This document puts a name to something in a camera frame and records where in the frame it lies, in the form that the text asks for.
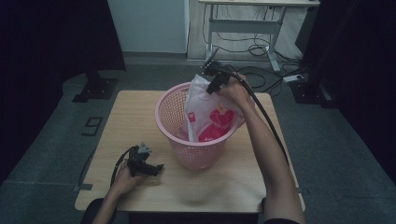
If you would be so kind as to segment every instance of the black curtain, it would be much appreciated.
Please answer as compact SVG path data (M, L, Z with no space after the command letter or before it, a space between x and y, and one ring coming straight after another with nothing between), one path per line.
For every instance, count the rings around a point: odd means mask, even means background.
M393 182L395 11L392 0L324 0L304 55L307 88L326 87Z
M0 3L1 180L33 143L70 77L125 70L106 0Z

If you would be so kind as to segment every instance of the desk leg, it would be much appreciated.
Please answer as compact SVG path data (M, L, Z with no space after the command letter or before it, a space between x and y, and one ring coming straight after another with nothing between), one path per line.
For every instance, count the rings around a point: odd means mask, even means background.
M266 47L268 59L270 60L271 65L273 66L274 72L276 72L276 73L280 72L280 68L276 61L276 56L274 54L274 48L275 48L277 38L279 37L280 28L282 28L283 19L285 18L285 14L286 14L286 7L282 7L282 9L280 11L279 19L277 20L276 31L275 31L274 37L271 39L270 46Z
M213 21L213 7L214 5L210 5L210 16L209 16L209 28L207 32L207 46L206 46L206 60L212 54L212 21Z

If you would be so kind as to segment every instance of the white wall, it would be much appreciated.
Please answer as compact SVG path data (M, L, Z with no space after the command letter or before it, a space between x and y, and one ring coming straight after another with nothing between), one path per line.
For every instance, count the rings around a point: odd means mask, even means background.
M189 0L108 0L122 51L186 53Z

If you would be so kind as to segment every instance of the wooden table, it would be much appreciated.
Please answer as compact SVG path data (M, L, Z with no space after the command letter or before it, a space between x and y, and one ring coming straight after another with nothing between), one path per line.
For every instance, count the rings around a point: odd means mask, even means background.
M164 91L119 93L84 179L84 184L92 185L92 189L79 191L76 208L85 210L92 200L103 198L109 190L114 165L120 155L129 147L145 142L153 150L147 163L163 163L164 169L160 175L148 177L126 195L119 203L119 210L259 213L265 186L246 125L227 140L224 152L214 166L202 172L186 170L178 163L167 138L155 122L155 105L163 94ZM283 141L270 96L266 93L257 96ZM294 175L291 161L290 169Z
M273 35L267 50L267 56L275 72L280 72L274 49L277 38L285 18L287 7L318 7L319 0L199 0L200 3L210 5L206 59L212 54L212 32L245 33ZM282 7L277 21L239 21L218 20L213 18L214 5L233 6L271 6Z

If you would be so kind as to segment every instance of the gray carpet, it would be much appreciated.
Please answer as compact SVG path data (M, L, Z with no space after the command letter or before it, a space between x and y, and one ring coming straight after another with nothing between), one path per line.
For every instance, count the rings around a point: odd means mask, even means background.
M0 188L0 223L79 223L74 207L81 171L95 150L111 107L121 90L167 89L192 80L198 66L128 65L127 72L104 71L119 79L110 100L72 103L86 78L64 83L64 96L40 135ZM265 75L267 84L276 80ZM251 85L262 80L251 77ZM276 113L298 181L308 223L394 223L396 188L337 109L298 105L287 84L273 90ZM103 118L96 136L85 127ZM127 223L119 213L115 223Z

